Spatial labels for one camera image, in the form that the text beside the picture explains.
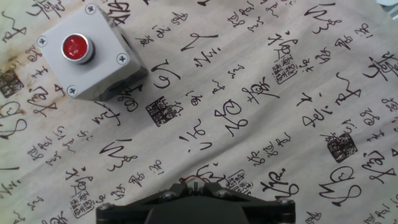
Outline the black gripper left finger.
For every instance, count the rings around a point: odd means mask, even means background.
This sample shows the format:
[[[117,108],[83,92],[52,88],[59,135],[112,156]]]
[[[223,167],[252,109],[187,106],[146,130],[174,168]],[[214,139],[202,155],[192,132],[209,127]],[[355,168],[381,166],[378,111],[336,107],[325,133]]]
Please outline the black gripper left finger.
[[[193,196],[195,191],[196,184],[179,183],[127,205],[107,202],[96,208],[96,224],[145,223],[153,208]]]

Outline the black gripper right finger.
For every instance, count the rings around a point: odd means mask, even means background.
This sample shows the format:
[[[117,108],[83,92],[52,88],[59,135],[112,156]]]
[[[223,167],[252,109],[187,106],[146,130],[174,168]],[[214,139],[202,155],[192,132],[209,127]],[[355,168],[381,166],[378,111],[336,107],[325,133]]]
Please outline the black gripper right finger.
[[[196,186],[196,220],[202,223],[295,223],[292,199],[265,201],[222,187],[218,183]]]

